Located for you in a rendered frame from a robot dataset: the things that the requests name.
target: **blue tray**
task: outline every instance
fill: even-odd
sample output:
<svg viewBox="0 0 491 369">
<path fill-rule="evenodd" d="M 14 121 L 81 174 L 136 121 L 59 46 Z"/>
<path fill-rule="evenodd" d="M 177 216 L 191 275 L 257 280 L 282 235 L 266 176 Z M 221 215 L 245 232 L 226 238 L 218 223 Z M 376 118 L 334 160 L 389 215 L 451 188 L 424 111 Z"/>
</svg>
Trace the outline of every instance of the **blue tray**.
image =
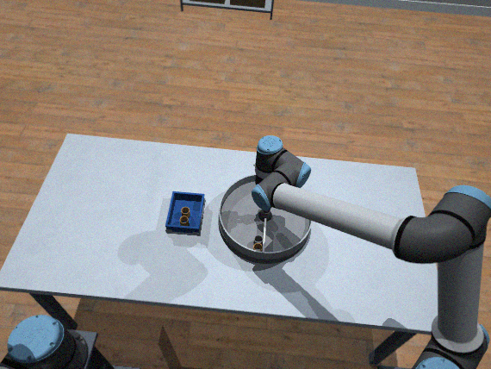
<svg viewBox="0 0 491 369">
<path fill-rule="evenodd" d="M 190 208 L 190 225 L 180 223 L 181 209 Z M 172 192 L 171 205 L 167 214 L 165 227 L 167 230 L 179 233 L 199 233 L 202 227 L 204 195 L 202 193 Z"/>
</svg>

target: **table leg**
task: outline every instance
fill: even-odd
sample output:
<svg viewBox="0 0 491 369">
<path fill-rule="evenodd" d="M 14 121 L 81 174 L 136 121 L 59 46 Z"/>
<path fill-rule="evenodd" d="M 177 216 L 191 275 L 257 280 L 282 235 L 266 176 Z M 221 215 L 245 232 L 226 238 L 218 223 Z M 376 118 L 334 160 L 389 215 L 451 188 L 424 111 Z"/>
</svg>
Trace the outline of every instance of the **table leg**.
<svg viewBox="0 0 491 369">
<path fill-rule="evenodd" d="M 415 335 L 415 333 L 394 332 L 370 353 L 370 364 L 373 366 L 380 364 L 391 353 L 401 347 L 404 343 L 408 342 Z"/>
<path fill-rule="evenodd" d="M 53 318 L 58 319 L 66 329 L 77 329 L 77 323 L 51 295 L 30 294 L 36 302 Z"/>
</svg>

